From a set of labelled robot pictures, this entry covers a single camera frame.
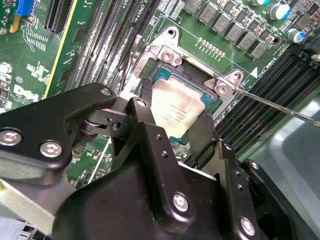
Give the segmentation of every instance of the mounting hole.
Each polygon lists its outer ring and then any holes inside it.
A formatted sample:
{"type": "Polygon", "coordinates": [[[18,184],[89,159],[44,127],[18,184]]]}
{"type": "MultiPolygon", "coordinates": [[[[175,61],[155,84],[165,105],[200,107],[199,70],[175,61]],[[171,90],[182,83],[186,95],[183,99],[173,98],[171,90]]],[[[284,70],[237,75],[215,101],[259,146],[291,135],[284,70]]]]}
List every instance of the mounting hole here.
{"type": "Polygon", "coordinates": [[[241,78],[241,74],[239,72],[236,72],[233,74],[233,80],[239,80],[241,78]]]}
{"type": "Polygon", "coordinates": [[[164,157],[164,158],[167,158],[167,157],[169,157],[169,154],[166,151],[163,151],[161,153],[161,156],[164,157]]]}
{"type": "Polygon", "coordinates": [[[111,129],[112,130],[118,130],[121,127],[121,123],[118,121],[115,121],[111,124],[111,129]]]}
{"type": "Polygon", "coordinates": [[[173,31],[172,29],[170,29],[170,30],[168,31],[168,35],[170,36],[170,38],[173,39],[173,38],[176,36],[176,32],[173,31]]]}
{"type": "Polygon", "coordinates": [[[243,190],[244,190],[244,188],[243,188],[240,184],[238,184],[238,185],[236,186],[236,188],[239,189],[240,191],[243,191],[243,190]]]}
{"type": "Polygon", "coordinates": [[[141,107],[147,106],[147,104],[146,104],[144,101],[140,100],[140,99],[137,99],[136,102],[137,102],[141,107]]]}
{"type": "Polygon", "coordinates": [[[275,37],[275,39],[272,42],[272,45],[277,46],[281,43],[281,38],[279,36],[275,37]]]}
{"type": "Polygon", "coordinates": [[[111,95],[111,92],[109,89],[107,88],[103,88],[100,90],[102,94],[106,95],[106,96],[110,96],[111,95]]]}

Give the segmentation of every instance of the white arrow marking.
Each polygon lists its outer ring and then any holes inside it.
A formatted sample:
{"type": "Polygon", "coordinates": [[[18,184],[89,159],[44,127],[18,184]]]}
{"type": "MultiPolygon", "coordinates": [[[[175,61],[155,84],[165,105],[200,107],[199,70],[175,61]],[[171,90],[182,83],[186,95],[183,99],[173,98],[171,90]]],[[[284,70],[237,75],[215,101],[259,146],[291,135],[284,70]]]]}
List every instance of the white arrow marking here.
{"type": "Polygon", "coordinates": [[[256,79],[258,78],[258,68],[256,67],[253,69],[253,71],[250,73],[251,76],[254,76],[256,79]]]}

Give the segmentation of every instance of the screw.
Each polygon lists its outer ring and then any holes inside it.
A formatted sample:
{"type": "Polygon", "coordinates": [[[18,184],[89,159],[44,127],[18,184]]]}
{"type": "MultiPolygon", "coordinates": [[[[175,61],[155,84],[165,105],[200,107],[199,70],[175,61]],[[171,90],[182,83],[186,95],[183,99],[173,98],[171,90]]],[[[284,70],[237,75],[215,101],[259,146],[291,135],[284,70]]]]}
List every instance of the screw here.
{"type": "Polygon", "coordinates": [[[136,102],[137,102],[141,107],[147,106],[147,104],[146,104],[144,101],[140,100],[140,99],[137,99],[136,102]]]}
{"type": "Polygon", "coordinates": [[[61,155],[62,147],[54,141],[46,141],[40,146],[40,153],[48,158],[55,158],[61,155]]]}
{"type": "Polygon", "coordinates": [[[175,59],[175,56],[173,52],[166,50],[161,54],[161,59],[166,63],[171,63],[175,59]]]}
{"type": "Polygon", "coordinates": [[[111,92],[109,91],[109,89],[107,88],[103,88],[100,90],[100,92],[106,96],[110,96],[111,95],[111,92]]]}
{"type": "Polygon", "coordinates": [[[256,170],[259,169],[258,164],[256,164],[254,161],[250,162],[250,164],[251,164],[251,166],[252,166],[254,169],[256,169],[256,170]]]}
{"type": "Polygon", "coordinates": [[[224,94],[225,92],[226,92],[226,88],[225,87],[222,86],[222,87],[219,88],[219,93],[220,94],[224,94]]]}
{"type": "Polygon", "coordinates": [[[224,143],[224,146],[226,147],[226,149],[232,150],[232,147],[228,143],[224,143]]]}
{"type": "Polygon", "coordinates": [[[15,130],[0,131],[0,144],[4,146],[14,146],[20,143],[22,136],[15,130]]]}
{"type": "Polygon", "coordinates": [[[185,212],[189,209],[189,203],[185,196],[180,193],[173,195],[173,204],[180,212],[185,212]]]}
{"type": "Polygon", "coordinates": [[[252,223],[245,217],[240,219],[241,227],[249,236],[254,236],[256,234],[255,228],[252,223]]]}

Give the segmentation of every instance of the blue connector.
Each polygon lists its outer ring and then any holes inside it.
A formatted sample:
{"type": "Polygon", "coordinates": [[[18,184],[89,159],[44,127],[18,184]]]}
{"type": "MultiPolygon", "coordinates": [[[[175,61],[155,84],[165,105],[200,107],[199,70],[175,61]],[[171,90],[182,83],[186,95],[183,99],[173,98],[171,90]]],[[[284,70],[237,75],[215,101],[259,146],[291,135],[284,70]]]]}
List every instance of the blue connector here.
{"type": "Polygon", "coordinates": [[[20,17],[29,16],[32,13],[33,6],[34,0],[19,0],[15,13],[20,17]]]}

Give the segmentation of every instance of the motherboard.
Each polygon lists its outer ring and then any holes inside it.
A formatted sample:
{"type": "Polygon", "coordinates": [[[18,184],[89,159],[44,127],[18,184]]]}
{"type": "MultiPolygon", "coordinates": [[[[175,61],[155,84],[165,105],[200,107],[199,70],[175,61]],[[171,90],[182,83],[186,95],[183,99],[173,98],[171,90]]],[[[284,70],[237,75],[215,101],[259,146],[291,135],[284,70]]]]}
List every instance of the motherboard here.
{"type": "MultiPolygon", "coordinates": [[[[150,81],[154,119],[179,161],[195,164],[186,133],[203,111],[241,160],[289,117],[213,85],[232,78],[300,109],[320,92],[320,52],[304,47],[319,28],[319,0],[2,0],[0,111],[94,82],[139,95],[150,81]]],[[[111,146],[99,136],[74,149],[71,185],[108,174],[111,146]]]]}

